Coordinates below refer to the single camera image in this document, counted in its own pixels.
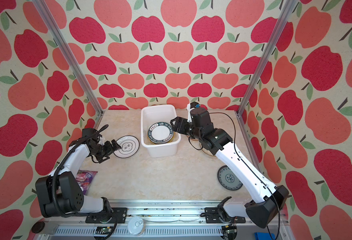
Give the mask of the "white plate black flower outline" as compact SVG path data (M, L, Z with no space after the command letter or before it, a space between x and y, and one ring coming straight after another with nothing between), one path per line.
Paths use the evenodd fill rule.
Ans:
M116 142L121 148L114 151L114 155L120 159L130 158L140 149L140 142L134 136L123 136L116 140Z

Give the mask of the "white plate green text rim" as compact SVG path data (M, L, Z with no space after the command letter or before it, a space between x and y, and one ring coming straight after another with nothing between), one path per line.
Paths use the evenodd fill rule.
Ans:
M166 144L173 139L174 130L170 123L157 122L149 127L148 137L153 144Z

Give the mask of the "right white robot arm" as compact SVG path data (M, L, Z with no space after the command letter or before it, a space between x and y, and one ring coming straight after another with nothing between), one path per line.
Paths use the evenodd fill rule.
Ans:
M249 217L258 227L266 228L285 205L289 195L286 187L276 186L266 178L240 152L234 139L225 130L214 127L207 110L192 109L190 118L190 121L181 117L171 120L173 130L198 139L204 149L229 167L251 196L246 204L232 197L221 201L217 206L221 220L229 223L235 217Z

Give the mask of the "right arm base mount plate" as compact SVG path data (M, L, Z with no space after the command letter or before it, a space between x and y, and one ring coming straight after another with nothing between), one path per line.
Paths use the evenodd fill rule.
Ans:
M207 224L244 224L246 219L244 217L230 217L223 209L219 208L205 208L204 212L200 214L205 218Z

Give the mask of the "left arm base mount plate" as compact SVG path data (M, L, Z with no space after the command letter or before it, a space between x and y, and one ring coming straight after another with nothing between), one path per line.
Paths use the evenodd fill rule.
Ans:
M127 208L111 208L111 211L92 213L86 217L86 224L124 224L127 217Z

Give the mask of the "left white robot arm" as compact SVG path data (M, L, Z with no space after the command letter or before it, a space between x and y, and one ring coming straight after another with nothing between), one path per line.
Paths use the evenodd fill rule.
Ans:
M44 218L91 215L105 217L113 214L106 198L84 195L76 180L86 158L90 157L94 163L101 164L112 153L121 149L115 140L106 141L103 138L101 132L107 128L108 125L100 130L83 129L82 137L70 143L68 152L59 165L48 176L36 181L39 207Z

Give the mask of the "cream plate with plant drawing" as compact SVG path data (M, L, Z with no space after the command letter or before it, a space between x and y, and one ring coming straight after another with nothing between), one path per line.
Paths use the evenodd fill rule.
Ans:
M210 157L215 157L215 155L211 154L208 150L204 149L202 146L200 147L201 150L203 151L204 154L210 156Z

